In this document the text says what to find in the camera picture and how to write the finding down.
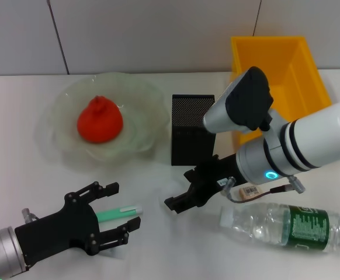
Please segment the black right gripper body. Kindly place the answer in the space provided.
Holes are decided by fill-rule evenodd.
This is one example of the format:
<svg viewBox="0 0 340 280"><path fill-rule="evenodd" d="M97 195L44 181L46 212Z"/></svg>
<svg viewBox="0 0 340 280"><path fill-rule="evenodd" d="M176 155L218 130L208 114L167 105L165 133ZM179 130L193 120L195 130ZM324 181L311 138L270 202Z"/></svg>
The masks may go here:
<svg viewBox="0 0 340 280"><path fill-rule="evenodd" d="M222 189L218 181L235 178L235 185L240 186L247 183L237 165L237 155L233 154L220 159L214 155L210 160L203 162L195 167L195 172L200 180L196 184L196 190L203 195L214 195Z"/></svg>

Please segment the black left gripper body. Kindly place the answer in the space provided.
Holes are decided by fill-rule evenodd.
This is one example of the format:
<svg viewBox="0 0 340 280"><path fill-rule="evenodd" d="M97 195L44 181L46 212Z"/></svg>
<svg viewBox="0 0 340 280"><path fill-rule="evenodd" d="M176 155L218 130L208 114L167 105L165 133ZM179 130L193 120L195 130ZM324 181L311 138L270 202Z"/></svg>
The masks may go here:
<svg viewBox="0 0 340 280"><path fill-rule="evenodd" d="M36 264L70 248L89 256L99 252L99 225L90 202L96 195L72 192L61 210L15 228L26 264Z"/></svg>

